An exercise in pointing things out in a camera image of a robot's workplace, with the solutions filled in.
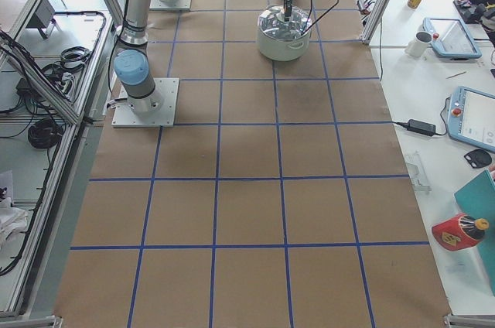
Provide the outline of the teal folder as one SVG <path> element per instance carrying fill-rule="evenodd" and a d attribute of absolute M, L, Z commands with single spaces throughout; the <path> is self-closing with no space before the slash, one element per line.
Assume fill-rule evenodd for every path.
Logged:
<path fill-rule="evenodd" d="M 492 292 L 494 292 L 494 179 L 485 169 L 454 193 L 459 208 L 475 218 L 485 218 L 490 226 L 476 246 Z"/>

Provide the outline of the clear plastic holder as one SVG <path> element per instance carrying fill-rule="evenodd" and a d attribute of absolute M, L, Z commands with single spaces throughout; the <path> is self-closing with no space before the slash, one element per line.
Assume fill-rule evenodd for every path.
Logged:
<path fill-rule="evenodd" d="M 426 194 L 430 193 L 432 188 L 419 153 L 405 153 L 404 159 L 414 191 Z"/>

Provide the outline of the black power adapter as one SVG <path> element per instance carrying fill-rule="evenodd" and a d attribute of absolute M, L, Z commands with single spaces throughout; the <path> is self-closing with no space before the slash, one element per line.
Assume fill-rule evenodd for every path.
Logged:
<path fill-rule="evenodd" d="M 438 133 L 436 131 L 436 125 L 427 123 L 424 121 L 419 121 L 416 119 L 409 119 L 408 121 L 394 122 L 396 125 L 405 128 L 409 132 L 417 133 L 420 135 L 425 135 L 428 137 L 433 136 L 443 136 L 446 133 Z"/>

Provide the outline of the teach pendant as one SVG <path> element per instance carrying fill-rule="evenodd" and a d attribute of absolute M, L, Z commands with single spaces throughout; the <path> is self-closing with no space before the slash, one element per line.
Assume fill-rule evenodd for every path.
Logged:
<path fill-rule="evenodd" d="M 447 108 L 450 138 L 494 152 L 494 96 L 469 87 L 457 87 Z"/>
<path fill-rule="evenodd" d="M 431 47 L 438 57 L 448 60 L 477 60 L 482 56 L 463 20 L 424 18 L 422 25 L 432 35 Z"/>

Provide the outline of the glass pot lid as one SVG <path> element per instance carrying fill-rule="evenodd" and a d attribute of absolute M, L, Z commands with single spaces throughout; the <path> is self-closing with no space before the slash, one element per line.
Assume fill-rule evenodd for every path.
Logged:
<path fill-rule="evenodd" d="M 293 6 L 287 19 L 283 5 L 270 5 L 258 16 L 258 29 L 270 39 L 291 41 L 304 36 L 311 26 L 309 15 L 299 7 Z"/>

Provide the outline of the far teach pendant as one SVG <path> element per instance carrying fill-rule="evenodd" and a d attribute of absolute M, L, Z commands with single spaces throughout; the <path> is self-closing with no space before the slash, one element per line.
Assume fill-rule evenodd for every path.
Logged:
<path fill-rule="evenodd" d="M 448 60 L 477 60 L 482 56 L 463 20 L 424 18 L 422 25 L 432 35 L 431 47 L 438 57 Z"/>

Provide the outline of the pale green cooking pot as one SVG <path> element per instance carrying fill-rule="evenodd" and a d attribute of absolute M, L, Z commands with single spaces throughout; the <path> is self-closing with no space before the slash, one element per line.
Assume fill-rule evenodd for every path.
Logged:
<path fill-rule="evenodd" d="M 304 32 L 304 36 L 299 39 L 291 41 L 270 39 L 261 33 L 257 23 L 256 43 L 258 50 L 262 55 L 274 61 L 285 62 L 298 59 L 308 49 L 310 36 L 311 30 L 308 28 Z"/>

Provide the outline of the black round object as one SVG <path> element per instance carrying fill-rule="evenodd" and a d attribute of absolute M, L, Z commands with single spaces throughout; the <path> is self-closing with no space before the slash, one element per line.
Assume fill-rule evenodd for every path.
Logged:
<path fill-rule="evenodd" d="M 474 149 L 467 152 L 463 158 L 473 169 L 482 169 L 492 164 L 491 155 L 483 149 Z"/>

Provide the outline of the near teach pendant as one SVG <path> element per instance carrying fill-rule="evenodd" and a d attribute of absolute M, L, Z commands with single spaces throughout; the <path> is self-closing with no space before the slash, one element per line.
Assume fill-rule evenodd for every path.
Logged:
<path fill-rule="evenodd" d="M 494 96 L 469 87 L 457 87 L 447 108 L 450 138 L 494 152 Z"/>

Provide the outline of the white mug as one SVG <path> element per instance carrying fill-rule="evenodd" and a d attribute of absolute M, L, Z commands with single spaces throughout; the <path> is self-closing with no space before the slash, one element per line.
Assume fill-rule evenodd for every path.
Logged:
<path fill-rule="evenodd" d="M 416 32 L 414 38 L 405 48 L 405 53 L 414 58 L 419 58 L 430 46 L 432 35 L 426 31 Z"/>

